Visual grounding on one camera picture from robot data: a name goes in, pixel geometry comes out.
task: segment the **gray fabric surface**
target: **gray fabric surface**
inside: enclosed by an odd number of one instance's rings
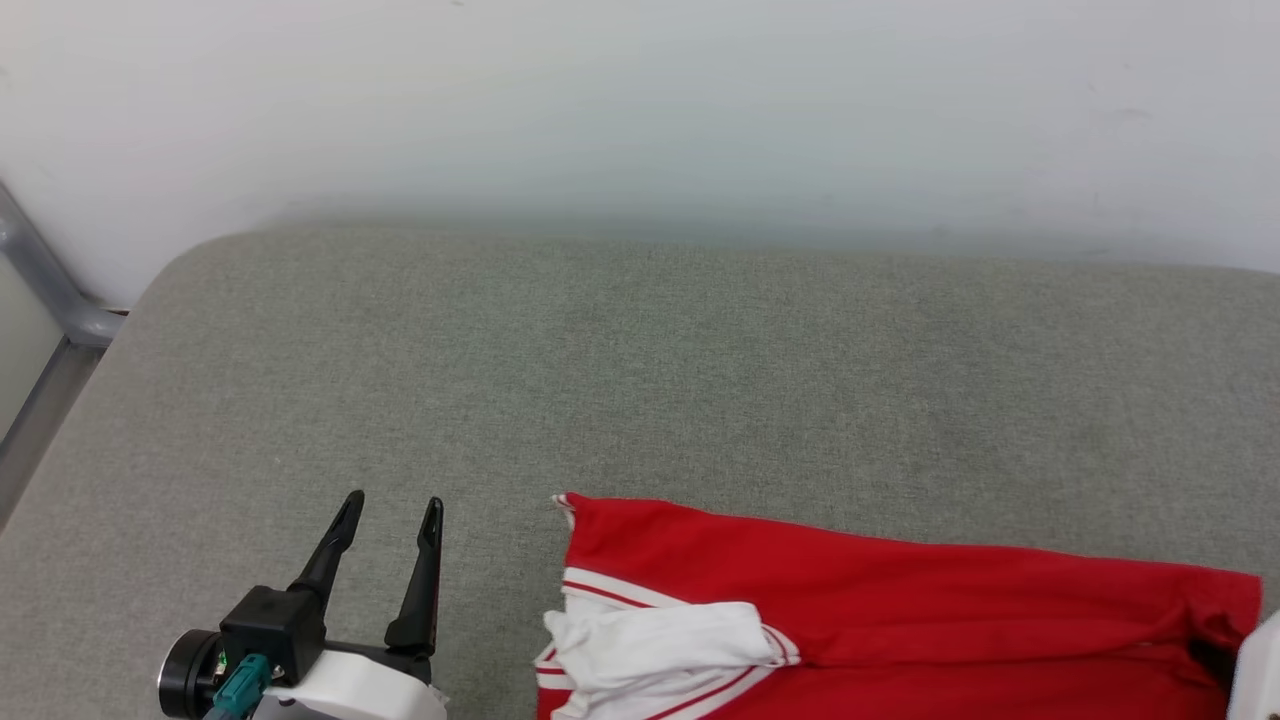
[[[1274,580],[1277,407],[1263,274],[223,240],[147,291],[0,534],[0,715],[159,716],[172,641],[288,583],[356,487],[330,637],[380,638],[440,495],[453,720],[531,716],[559,491]]]

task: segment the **camera lens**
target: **camera lens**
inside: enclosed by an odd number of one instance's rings
[[[214,693],[223,680],[221,655],[221,633],[187,630],[178,638],[156,678],[160,711],[169,717],[201,720],[214,706]]]

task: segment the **white trim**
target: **white trim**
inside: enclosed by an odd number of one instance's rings
[[[745,678],[741,680],[726,684],[716,694],[707,697],[703,701],[695,702],[689,707],[682,707],[678,712],[672,712],[671,715],[663,715],[662,720],[698,720],[699,717],[707,717],[712,712],[724,707],[726,705],[733,702],[739,697],[746,694],[748,691],[760,684],[760,680],[769,676],[773,673],[772,667],[753,667]],[[741,673],[733,673],[733,678],[741,676]]]
[[[558,673],[538,673],[538,687],[548,691],[576,691],[573,678]]]
[[[681,605],[689,605],[689,602],[671,597],[669,594],[663,594],[635,583],[602,575],[600,573],[593,573],[591,570],[582,570],[581,568],[564,568],[564,580],[589,585],[607,593],[613,593],[618,597],[625,597],[648,607],[680,607]],[[571,589],[576,588],[564,588],[566,592]],[[618,605],[617,601],[611,602],[613,605]]]
[[[547,650],[544,650],[544,651],[541,651],[541,652],[538,653],[538,660],[534,660],[534,664],[536,665],[536,664],[541,664],[541,662],[549,661],[552,659],[552,655],[554,652],[556,652],[556,641],[552,641],[552,642],[547,643]]]
[[[563,587],[561,588],[561,592],[564,594],[586,597],[618,610],[631,610],[636,605],[648,607],[680,607],[681,605],[689,605],[689,602],[671,597],[669,594],[652,591],[646,587],[620,580],[591,570],[584,570],[581,568],[564,568],[564,580],[580,585],[588,585],[586,588]],[[632,601],[635,605],[628,605],[608,596],[593,593],[589,588],[616,594],[621,598]],[[760,623],[760,626],[765,629],[764,635],[768,638],[769,646],[778,651],[780,661],[777,662],[777,666],[800,664],[800,648],[786,635],[786,633],[764,623]]]
[[[557,507],[564,511],[564,519],[568,520],[568,529],[572,530],[575,521],[577,520],[577,516],[573,514],[575,512],[573,506],[570,505],[568,502],[568,496],[563,493],[553,495],[552,502],[554,502]]]

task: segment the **red garment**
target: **red garment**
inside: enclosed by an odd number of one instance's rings
[[[1261,610],[1258,578],[1207,568],[559,502],[573,523],[567,594],[620,609],[746,601],[795,651],[655,719],[1221,719],[1225,693],[1188,642],[1235,652]],[[568,691],[553,656],[538,670],[547,720]]]

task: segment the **green cable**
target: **green cable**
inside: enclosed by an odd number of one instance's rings
[[[271,664],[265,655],[246,655],[236,671],[214,696],[214,707],[205,720],[243,720],[262,701],[271,685]]]

